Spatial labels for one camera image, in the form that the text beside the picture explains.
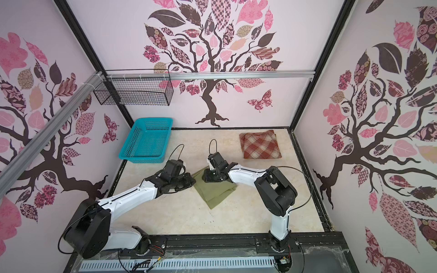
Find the red plaid skirt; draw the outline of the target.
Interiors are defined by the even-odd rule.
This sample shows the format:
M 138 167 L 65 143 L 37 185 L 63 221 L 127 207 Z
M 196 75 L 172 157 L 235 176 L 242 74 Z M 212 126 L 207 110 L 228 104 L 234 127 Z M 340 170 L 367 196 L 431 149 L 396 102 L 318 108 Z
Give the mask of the red plaid skirt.
M 239 139 L 244 159 L 282 158 L 274 130 L 242 133 L 239 135 Z

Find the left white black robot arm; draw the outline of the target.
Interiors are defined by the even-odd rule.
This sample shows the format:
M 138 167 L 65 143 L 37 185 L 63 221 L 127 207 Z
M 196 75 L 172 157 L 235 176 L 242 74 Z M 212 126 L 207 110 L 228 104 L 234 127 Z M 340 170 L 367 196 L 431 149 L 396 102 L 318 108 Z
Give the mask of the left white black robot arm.
M 116 219 L 145 202 L 184 191 L 195 183 L 189 173 L 170 178 L 155 174 L 118 195 L 99 201 L 86 199 L 76 209 L 61 239 L 85 259 L 106 250 L 145 255 L 151 247 L 150 236 L 138 226 L 117 230 L 113 226 Z

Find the olive and white skirt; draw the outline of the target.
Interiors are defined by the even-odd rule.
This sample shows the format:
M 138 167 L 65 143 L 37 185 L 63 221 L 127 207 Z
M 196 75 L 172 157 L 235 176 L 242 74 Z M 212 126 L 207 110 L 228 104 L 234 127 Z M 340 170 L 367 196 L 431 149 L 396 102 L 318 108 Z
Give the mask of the olive and white skirt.
M 196 180 L 194 188 L 207 204 L 208 208 L 214 209 L 236 190 L 237 184 L 228 181 L 206 183 L 202 178 L 206 169 L 208 169 L 208 167 L 203 168 L 192 175 Z

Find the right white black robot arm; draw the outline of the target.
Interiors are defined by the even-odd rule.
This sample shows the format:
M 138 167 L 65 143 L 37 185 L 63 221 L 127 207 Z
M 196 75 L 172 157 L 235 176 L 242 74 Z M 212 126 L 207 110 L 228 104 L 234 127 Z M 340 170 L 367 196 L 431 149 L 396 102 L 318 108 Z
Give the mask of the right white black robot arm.
M 271 248 L 278 253 L 288 249 L 291 233 L 290 212 L 298 192 L 278 167 L 252 169 L 237 163 L 224 167 L 209 166 L 204 171 L 202 179 L 207 183 L 229 181 L 256 188 L 264 206 L 272 215 L 269 230 Z

